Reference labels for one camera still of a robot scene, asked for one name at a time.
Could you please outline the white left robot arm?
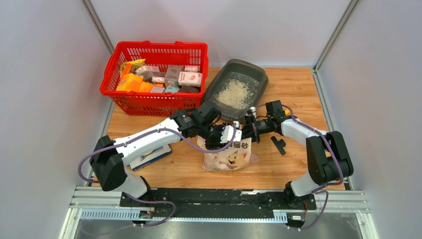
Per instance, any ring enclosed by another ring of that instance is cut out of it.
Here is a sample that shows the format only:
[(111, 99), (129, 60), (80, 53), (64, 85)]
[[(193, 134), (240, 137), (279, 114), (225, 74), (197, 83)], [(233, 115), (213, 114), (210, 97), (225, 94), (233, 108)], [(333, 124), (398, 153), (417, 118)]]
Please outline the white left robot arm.
[(189, 138), (196, 136), (211, 143), (209, 149), (203, 150), (204, 153), (217, 153), (229, 148), (237, 140), (240, 123), (214, 124), (220, 115), (219, 110), (203, 103), (199, 108), (175, 112), (156, 126), (130, 136), (115, 140), (108, 135), (101, 137), (94, 151), (84, 158), (97, 177), (93, 183), (99, 184), (105, 192), (119, 190), (129, 194), (141, 207), (149, 205), (152, 193), (147, 182), (130, 172), (127, 166), (148, 152), (181, 140), (194, 147)]

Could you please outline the black bag clip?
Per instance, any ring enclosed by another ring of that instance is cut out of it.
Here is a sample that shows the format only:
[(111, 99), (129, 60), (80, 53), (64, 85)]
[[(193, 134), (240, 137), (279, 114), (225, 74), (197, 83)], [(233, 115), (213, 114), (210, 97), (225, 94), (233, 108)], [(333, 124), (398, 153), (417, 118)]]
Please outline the black bag clip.
[(275, 136), (272, 136), (271, 140), (274, 143), (274, 145), (276, 146), (279, 153), (281, 155), (285, 155), (286, 154), (286, 151), (285, 151), (286, 142), (283, 139), (278, 140)]

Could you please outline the pink cat litter bag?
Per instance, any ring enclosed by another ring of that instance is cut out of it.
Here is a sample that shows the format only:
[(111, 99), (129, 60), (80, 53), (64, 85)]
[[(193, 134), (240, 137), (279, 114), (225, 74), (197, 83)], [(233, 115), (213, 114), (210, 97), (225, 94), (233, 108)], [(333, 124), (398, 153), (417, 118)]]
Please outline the pink cat litter bag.
[(209, 172), (228, 172), (241, 170), (251, 163), (257, 163), (260, 158), (251, 152), (251, 138), (233, 142), (224, 151), (204, 153), (202, 169)]

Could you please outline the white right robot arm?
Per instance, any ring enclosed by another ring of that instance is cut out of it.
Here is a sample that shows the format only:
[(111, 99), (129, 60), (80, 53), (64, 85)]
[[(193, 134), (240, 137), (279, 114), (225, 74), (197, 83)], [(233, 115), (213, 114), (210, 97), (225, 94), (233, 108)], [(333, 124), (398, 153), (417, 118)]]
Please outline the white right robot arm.
[(329, 185), (342, 184), (354, 172), (343, 135), (338, 131), (326, 132), (302, 122), (290, 107), (280, 101), (265, 104), (266, 116), (259, 117), (250, 108), (245, 115), (242, 137), (259, 143), (260, 136), (278, 133), (291, 138), (306, 148), (307, 172), (286, 184), (284, 202), (295, 209), (304, 196), (314, 194)]

